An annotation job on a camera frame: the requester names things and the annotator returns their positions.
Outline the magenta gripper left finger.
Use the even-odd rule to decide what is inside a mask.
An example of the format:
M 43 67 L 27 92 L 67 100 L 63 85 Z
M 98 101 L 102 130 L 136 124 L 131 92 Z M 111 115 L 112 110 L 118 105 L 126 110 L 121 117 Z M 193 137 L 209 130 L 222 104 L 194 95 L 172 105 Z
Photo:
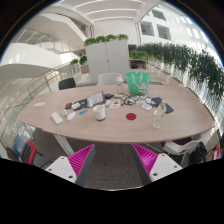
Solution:
M 60 156 L 46 171 L 83 187 L 95 154 L 95 145 L 91 144 L 68 157 Z

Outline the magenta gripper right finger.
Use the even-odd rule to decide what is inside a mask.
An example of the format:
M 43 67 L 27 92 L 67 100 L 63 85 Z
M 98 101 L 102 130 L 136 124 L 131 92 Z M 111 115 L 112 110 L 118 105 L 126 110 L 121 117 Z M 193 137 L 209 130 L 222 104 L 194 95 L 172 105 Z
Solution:
M 132 144 L 131 154 L 143 185 L 147 185 L 182 169 L 167 154 L 156 154 L 135 143 Z

